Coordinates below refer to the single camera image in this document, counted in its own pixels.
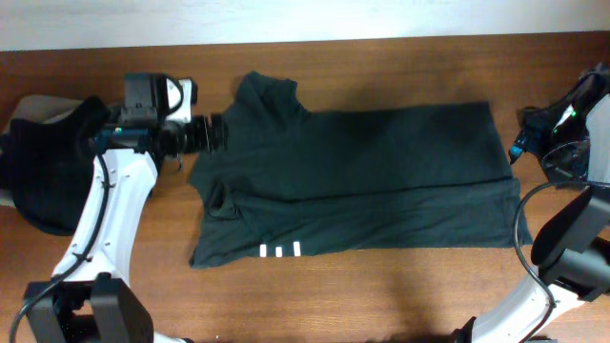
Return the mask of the dark green Nike t-shirt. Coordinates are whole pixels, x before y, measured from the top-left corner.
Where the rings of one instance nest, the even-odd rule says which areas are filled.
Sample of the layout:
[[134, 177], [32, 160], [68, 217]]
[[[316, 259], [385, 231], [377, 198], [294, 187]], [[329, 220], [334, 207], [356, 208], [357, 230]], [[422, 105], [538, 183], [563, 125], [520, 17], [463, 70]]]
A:
[[510, 248], [520, 185], [485, 102], [308, 111], [297, 84], [250, 72], [228, 136], [190, 182], [204, 216], [194, 269], [247, 257]]

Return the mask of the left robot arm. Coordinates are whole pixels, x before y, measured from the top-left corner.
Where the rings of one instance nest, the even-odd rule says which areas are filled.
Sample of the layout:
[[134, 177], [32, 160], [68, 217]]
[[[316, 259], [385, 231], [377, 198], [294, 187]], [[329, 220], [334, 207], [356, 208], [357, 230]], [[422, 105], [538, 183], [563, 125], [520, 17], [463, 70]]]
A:
[[141, 213], [165, 159], [224, 149], [228, 129], [217, 116], [192, 114], [191, 78], [140, 72], [124, 82], [121, 105], [78, 127], [77, 143], [94, 154], [88, 197], [51, 279], [28, 285], [10, 341], [23, 319], [38, 342], [170, 341], [130, 285]]

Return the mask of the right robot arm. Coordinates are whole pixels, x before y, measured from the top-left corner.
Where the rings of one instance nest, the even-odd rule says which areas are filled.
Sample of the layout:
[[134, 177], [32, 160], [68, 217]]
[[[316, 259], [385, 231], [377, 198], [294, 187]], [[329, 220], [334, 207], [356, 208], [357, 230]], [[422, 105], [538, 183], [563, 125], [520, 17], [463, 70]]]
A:
[[579, 195], [552, 217], [534, 239], [531, 256], [519, 261], [526, 277], [494, 309], [452, 332], [457, 343], [534, 342], [557, 317], [609, 293], [609, 67], [598, 63], [546, 108], [519, 113], [520, 132], [508, 154], [529, 152], [547, 183], [518, 203], [513, 226], [527, 202], [547, 188]]

